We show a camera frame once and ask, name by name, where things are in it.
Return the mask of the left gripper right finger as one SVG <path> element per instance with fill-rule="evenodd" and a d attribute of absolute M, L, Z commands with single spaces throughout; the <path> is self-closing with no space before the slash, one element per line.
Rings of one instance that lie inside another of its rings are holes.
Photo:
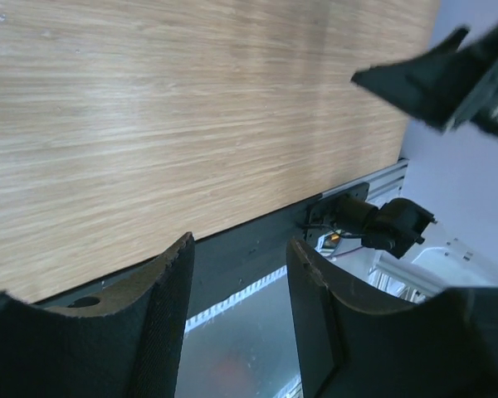
<path fill-rule="evenodd" d="M 410 303 L 296 239 L 286 265 L 304 396 L 498 397 L 498 287 Z"/>

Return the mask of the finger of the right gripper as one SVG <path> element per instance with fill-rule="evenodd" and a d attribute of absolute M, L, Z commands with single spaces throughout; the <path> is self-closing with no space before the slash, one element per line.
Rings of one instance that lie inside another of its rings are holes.
<path fill-rule="evenodd" d="M 358 70 L 351 81 L 410 117 L 443 130 L 498 56 L 498 32 L 463 46 L 469 31 L 458 27 L 429 51 Z"/>

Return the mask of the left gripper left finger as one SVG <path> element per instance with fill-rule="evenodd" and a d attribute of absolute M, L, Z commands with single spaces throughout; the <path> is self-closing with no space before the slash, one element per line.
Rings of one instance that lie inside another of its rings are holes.
<path fill-rule="evenodd" d="M 70 306 L 0 291 L 0 397 L 171 397 L 193 278 L 187 233 Z"/>

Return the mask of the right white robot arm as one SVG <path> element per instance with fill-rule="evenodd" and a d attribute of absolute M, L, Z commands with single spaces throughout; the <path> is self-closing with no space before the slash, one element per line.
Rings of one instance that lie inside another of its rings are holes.
<path fill-rule="evenodd" d="M 352 82 L 444 133 L 469 123 L 498 139 L 498 24 L 467 46 L 468 27 L 407 61 L 358 70 Z M 408 199 L 370 211 L 355 232 L 363 246 L 401 259 L 436 220 Z"/>

